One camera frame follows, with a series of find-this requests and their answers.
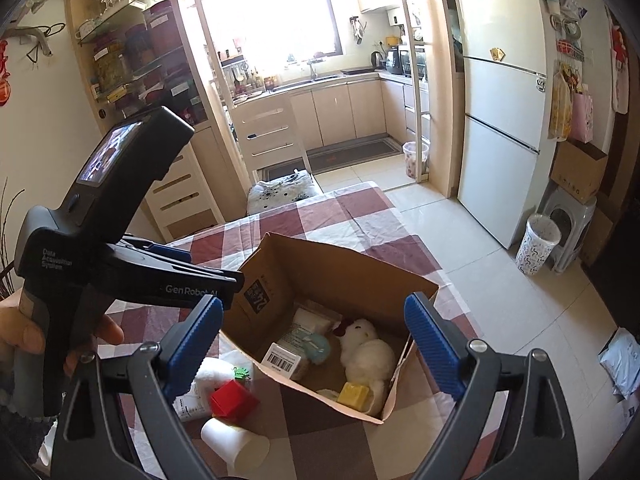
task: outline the gray stool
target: gray stool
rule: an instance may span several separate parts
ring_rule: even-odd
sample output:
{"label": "gray stool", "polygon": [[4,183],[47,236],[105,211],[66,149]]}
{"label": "gray stool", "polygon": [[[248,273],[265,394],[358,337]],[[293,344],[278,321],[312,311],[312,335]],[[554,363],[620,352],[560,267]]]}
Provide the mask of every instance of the gray stool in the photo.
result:
{"label": "gray stool", "polygon": [[582,205],[561,187],[556,188],[546,201],[542,213],[551,217],[562,234],[560,243],[554,247],[549,256],[554,263],[555,272],[564,272],[575,260],[595,209],[596,197],[590,198],[585,205]]}

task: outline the white package on floor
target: white package on floor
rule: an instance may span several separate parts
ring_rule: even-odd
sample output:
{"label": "white package on floor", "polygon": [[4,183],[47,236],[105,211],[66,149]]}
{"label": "white package on floor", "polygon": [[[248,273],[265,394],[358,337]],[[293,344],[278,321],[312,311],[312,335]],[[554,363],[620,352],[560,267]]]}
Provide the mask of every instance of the white package on floor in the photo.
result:
{"label": "white package on floor", "polygon": [[249,190],[246,213],[255,215],[281,205],[297,202],[311,196],[322,195],[322,190],[307,170],[276,178],[268,182],[260,181]]}
{"label": "white package on floor", "polygon": [[620,394],[628,399],[640,386],[640,345],[636,338],[619,328],[598,357]]}

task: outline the plastic bag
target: plastic bag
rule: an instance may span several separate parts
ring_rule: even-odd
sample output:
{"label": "plastic bag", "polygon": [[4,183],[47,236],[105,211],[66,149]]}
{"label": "plastic bag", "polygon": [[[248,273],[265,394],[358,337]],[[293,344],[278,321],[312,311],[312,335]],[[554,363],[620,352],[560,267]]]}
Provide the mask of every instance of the plastic bag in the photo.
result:
{"label": "plastic bag", "polygon": [[308,171],[296,171],[268,182],[260,181],[253,186],[249,190],[246,212],[255,215],[317,195],[322,195],[322,190]]}
{"label": "plastic bag", "polygon": [[588,94],[574,94],[570,136],[580,142],[593,140],[593,99]]}
{"label": "plastic bag", "polygon": [[551,118],[549,120],[549,139],[565,140],[571,133],[573,114],[572,92],[564,79],[562,70],[554,76],[554,88],[551,94]]}
{"label": "plastic bag", "polygon": [[600,364],[625,399],[640,386],[640,345],[624,328],[619,328],[600,355]]}

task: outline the stuffed animal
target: stuffed animal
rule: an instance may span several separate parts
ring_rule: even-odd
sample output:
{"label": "stuffed animal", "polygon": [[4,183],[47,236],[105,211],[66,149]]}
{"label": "stuffed animal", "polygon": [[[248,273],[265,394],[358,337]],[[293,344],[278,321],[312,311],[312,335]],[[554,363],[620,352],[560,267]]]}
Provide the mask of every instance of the stuffed animal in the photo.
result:
{"label": "stuffed animal", "polygon": [[375,327],[366,319],[344,319],[334,329],[340,341],[340,362],[347,381],[368,386],[371,400],[363,413],[375,416],[386,400],[388,381],[396,369],[396,356],[387,343],[378,338]]}

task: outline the red hanging decoration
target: red hanging decoration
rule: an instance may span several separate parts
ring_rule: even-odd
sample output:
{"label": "red hanging decoration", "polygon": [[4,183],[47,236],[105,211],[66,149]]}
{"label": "red hanging decoration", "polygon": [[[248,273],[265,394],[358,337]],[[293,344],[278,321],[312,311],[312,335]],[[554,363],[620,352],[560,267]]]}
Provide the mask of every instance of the red hanging decoration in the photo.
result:
{"label": "red hanging decoration", "polygon": [[11,95],[11,85],[6,80],[11,75],[6,70],[6,60],[9,58],[4,55],[7,44],[6,40],[0,40],[0,106],[4,106]]}

